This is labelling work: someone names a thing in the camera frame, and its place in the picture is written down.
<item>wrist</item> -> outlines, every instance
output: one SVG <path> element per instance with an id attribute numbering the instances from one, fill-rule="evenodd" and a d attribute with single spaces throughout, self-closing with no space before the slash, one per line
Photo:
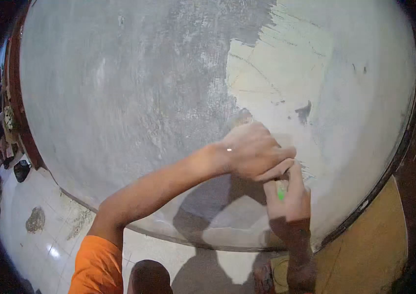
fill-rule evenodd
<path id="1" fill-rule="evenodd" d="M 216 177 L 230 172 L 228 151 L 220 143 L 208 144 L 193 155 L 196 169 L 208 177 Z"/>
<path id="2" fill-rule="evenodd" d="M 284 226 L 282 239 L 295 264 L 307 262 L 312 256 L 309 223 L 310 219 L 302 219 L 288 222 Z"/>
<path id="3" fill-rule="evenodd" d="M 216 175 L 231 173 L 231 154 L 229 149 L 221 142 L 206 146 L 210 150 L 211 162 Z"/>

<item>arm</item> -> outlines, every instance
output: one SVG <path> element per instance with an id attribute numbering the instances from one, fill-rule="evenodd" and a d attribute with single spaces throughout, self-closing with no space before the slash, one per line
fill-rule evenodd
<path id="1" fill-rule="evenodd" d="M 105 238 L 119 249 L 123 230 L 177 195 L 224 173 L 254 180 L 282 174 L 296 155 L 294 147 L 282 149 L 261 123 L 234 128 L 221 142 L 207 145 L 174 164 L 141 177 L 108 197 L 88 235 Z"/>
<path id="2" fill-rule="evenodd" d="M 298 162 L 288 170 L 287 176 L 288 180 L 269 181 L 263 186 L 270 227 L 289 250 L 287 281 L 290 293 L 313 293 L 317 269 L 310 246 L 311 191 L 304 186 Z"/>

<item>dirt patch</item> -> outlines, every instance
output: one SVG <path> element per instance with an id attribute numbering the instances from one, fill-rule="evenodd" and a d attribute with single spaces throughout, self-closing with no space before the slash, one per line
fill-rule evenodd
<path id="1" fill-rule="evenodd" d="M 66 240 L 75 238 L 81 232 L 84 225 L 90 224 L 93 221 L 92 212 L 88 209 L 83 210 L 79 215 L 72 221 L 72 230 L 67 236 Z"/>
<path id="2" fill-rule="evenodd" d="M 32 210 L 32 214 L 25 222 L 27 232 L 34 234 L 38 230 L 43 230 L 45 226 L 45 212 L 38 206 Z"/>

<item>wall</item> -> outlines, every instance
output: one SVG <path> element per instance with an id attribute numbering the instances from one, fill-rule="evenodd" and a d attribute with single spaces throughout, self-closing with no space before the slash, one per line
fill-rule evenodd
<path id="1" fill-rule="evenodd" d="M 313 245 L 373 188 L 411 110 L 410 23 L 393 1 L 39 1 L 20 75 L 58 184 L 96 208 L 245 117 L 294 144 Z M 133 225 L 236 248 L 272 245 L 261 186 L 224 176 Z"/>

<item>orange sleeve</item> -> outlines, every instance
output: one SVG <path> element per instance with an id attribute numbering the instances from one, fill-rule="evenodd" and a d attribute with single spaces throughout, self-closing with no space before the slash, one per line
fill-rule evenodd
<path id="1" fill-rule="evenodd" d="M 122 252 L 110 241 L 86 236 L 76 255 L 69 294 L 122 294 Z"/>

